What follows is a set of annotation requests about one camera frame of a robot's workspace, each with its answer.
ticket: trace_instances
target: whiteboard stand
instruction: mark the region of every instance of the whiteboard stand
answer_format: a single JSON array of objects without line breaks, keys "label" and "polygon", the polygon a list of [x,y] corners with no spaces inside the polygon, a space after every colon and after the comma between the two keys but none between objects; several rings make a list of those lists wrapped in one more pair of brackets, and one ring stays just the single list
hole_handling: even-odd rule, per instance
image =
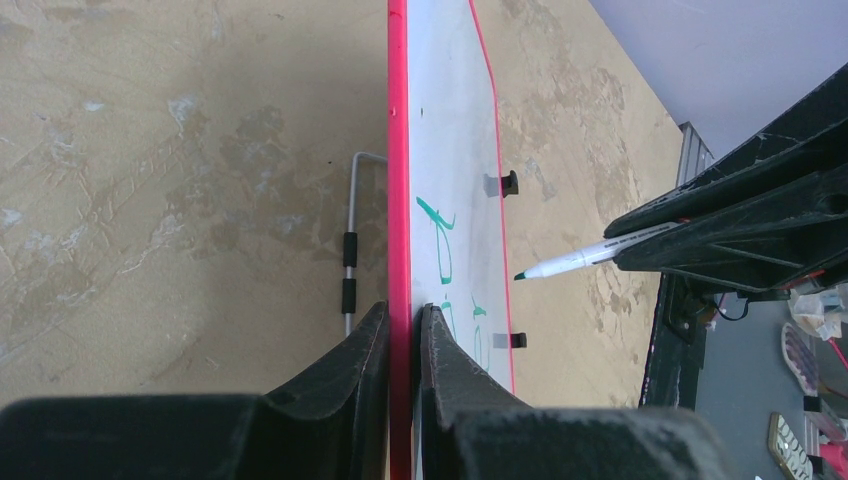
[{"label": "whiteboard stand", "polygon": [[368,153],[356,152],[351,160],[350,169],[350,198],[347,207],[347,231],[344,234],[342,264],[345,267],[345,277],[342,280],[342,314],[345,319],[345,337],[353,330],[353,314],[356,312],[356,279],[353,278],[353,269],[356,268],[357,236],[355,230],[356,219],[356,172],[359,169],[359,160],[372,160],[381,164],[387,164],[386,157]]}]

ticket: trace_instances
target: metal rod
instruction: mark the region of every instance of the metal rod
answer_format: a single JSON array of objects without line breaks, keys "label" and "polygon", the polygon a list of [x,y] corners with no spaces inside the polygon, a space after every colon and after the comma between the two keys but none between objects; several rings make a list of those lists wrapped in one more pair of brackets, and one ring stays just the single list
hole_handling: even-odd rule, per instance
[{"label": "metal rod", "polygon": [[[356,213],[356,172],[359,168],[359,159],[368,159],[373,160],[379,163],[388,163],[388,159],[386,157],[381,157],[379,155],[375,155],[373,153],[368,152],[356,152],[353,155],[353,165],[350,169],[350,198],[348,200],[348,208],[347,208],[347,231],[354,232],[354,223],[355,223],[355,213]],[[345,267],[345,278],[351,279],[353,278],[353,267]],[[345,337],[350,335],[350,332],[353,330],[353,315],[350,313],[345,313]]]}]

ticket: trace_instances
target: red whiteboard frame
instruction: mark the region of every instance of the red whiteboard frame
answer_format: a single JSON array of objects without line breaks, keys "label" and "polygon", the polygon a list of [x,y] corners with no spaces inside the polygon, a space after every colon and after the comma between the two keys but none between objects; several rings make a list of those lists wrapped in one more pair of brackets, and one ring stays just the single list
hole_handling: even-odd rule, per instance
[{"label": "red whiteboard frame", "polygon": [[[389,439],[392,479],[412,477],[412,274],[410,262],[409,205],[409,65],[407,42],[407,1],[388,0],[388,276],[389,276]],[[495,108],[495,132],[498,151],[498,173],[503,176],[498,125],[498,102],[494,75],[483,41],[483,32],[473,0],[468,0],[477,36],[486,59],[492,82]],[[501,196],[501,234],[504,238],[503,262],[507,265],[506,226]],[[505,285],[509,278],[505,273]],[[507,325],[511,332],[509,288],[504,291]],[[515,374],[511,346],[509,353],[512,391]]]}]

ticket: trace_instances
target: marker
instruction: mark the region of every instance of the marker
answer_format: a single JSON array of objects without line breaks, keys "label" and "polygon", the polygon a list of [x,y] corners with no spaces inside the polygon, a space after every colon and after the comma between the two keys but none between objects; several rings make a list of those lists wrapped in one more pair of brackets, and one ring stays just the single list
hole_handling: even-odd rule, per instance
[{"label": "marker", "polygon": [[632,247],[637,243],[667,232],[672,228],[680,226],[677,222],[666,222],[655,225],[643,230],[637,230],[627,235],[610,238],[603,242],[590,245],[586,248],[571,252],[561,257],[552,258],[536,264],[535,267],[529,268],[515,276],[515,280],[524,280],[525,278],[542,278],[550,277],[558,273],[577,270],[578,268],[587,267],[589,265],[597,265],[599,263],[612,260],[615,255],[627,247]]}]

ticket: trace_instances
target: black plastic clip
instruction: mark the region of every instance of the black plastic clip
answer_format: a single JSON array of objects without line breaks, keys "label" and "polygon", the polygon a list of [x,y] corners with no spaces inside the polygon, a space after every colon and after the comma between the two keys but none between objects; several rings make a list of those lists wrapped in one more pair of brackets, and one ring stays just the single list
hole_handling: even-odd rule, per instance
[{"label": "black plastic clip", "polygon": [[509,343],[512,348],[527,348],[527,334],[524,332],[510,334]]},{"label": "black plastic clip", "polygon": [[518,195],[518,175],[515,170],[510,170],[509,175],[501,177],[501,195]]}]

